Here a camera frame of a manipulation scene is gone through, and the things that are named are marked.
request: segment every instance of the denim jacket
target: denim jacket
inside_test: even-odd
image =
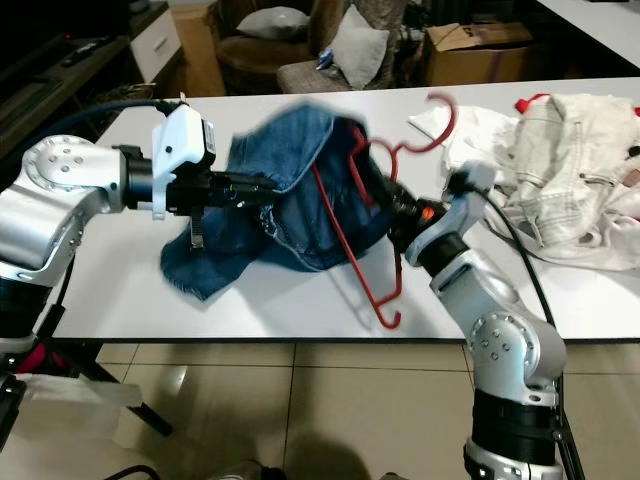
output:
[[[228,170],[269,178],[276,182],[279,195],[260,208],[209,209],[203,219],[204,251],[190,251],[187,229],[162,251],[165,277],[206,300],[238,278],[274,242],[311,271],[344,262],[346,254],[310,171],[314,162],[354,253],[377,242],[388,230],[390,217],[377,207],[367,208],[353,182],[347,162],[355,146],[352,123],[364,131],[351,118],[304,103],[248,135],[234,137]]]

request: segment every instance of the red plastic hanger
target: red plastic hanger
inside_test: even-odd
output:
[[[444,132],[442,132],[442,134],[438,138],[436,138],[435,140],[433,140],[431,143],[429,143],[424,147],[414,147],[405,142],[400,143],[396,147],[391,147],[391,145],[385,140],[381,140],[381,139],[366,140],[362,132],[354,126],[353,133],[356,137],[357,144],[353,149],[353,151],[351,152],[351,154],[349,155],[349,160],[348,160],[349,169],[351,171],[351,175],[353,176],[353,180],[356,184],[356,187],[358,188],[358,192],[360,193],[360,196],[362,197],[362,200],[365,203],[365,205],[372,207],[373,205],[375,205],[375,202],[373,201],[371,196],[367,193],[367,190],[364,186],[364,183],[362,182],[362,179],[360,178],[360,174],[358,173],[358,169],[356,168],[356,165],[355,165],[355,157],[359,153],[361,153],[363,150],[369,148],[371,145],[374,145],[374,144],[380,145],[383,148],[385,148],[391,158],[391,180],[395,181],[398,177],[398,152],[400,152],[400,150],[405,149],[411,153],[416,153],[416,154],[426,153],[436,148],[438,145],[444,142],[447,139],[447,137],[449,137],[449,135],[451,135],[451,132],[453,131],[453,128],[455,126],[456,119],[457,119],[457,110],[456,110],[456,106],[453,99],[448,95],[445,95],[442,93],[430,93],[427,96],[427,101],[429,100],[440,100],[446,103],[451,110],[451,116],[449,118],[449,123],[445,128]],[[358,276],[358,280],[360,281],[360,284],[362,285],[362,288],[366,293],[367,298],[369,299],[369,302],[373,307],[373,310],[376,312],[378,320],[380,321],[382,326],[385,328],[388,328],[388,329],[397,328],[398,325],[400,325],[402,314],[399,311],[396,311],[395,314],[393,315],[393,320],[389,322],[385,318],[380,307],[382,307],[386,303],[389,303],[391,300],[398,298],[402,293],[402,262],[400,258],[400,252],[398,252],[398,250],[394,250],[395,266],[396,266],[395,289],[388,295],[385,295],[384,297],[377,299],[374,296],[373,292],[371,291],[371,288],[369,287],[369,283],[367,282],[367,279],[364,276],[364,273],[360,269],[360,265],[358,265],[358,260],[356,259],[356,256],[353,254],[353,251],[349,246],[349,242],[347,241],[347,238],[342,230],[342,227],[340,226],[340,222],[338,222],[338,219],[336,218],[336,215],[333,211],[333,207],[331,206],[331,202],[329,201],[329,197],[327,196],[327,191],[325,190],[324,184],[322,183],[322,177],[320,176],[320,172],[318,171],[318,168],[316,167],[315,164],[313,164],[311,169],[315,177],[316,183],[318,185],[318,190],[320,191],[322,201],[327,210],[327,215],[329,216],[329,220],[331,221],[331,225],[333,226],[333,229],[336,232],[336,235],[338,236],[338,239],[340,240],[340,243],[342,244],[342,247],[344,248],[344,251],[347,254],[347,257],[349,258],[349,261],[351,262],[351,265],[353,266],[353,269],[355,270],[356,275]]]

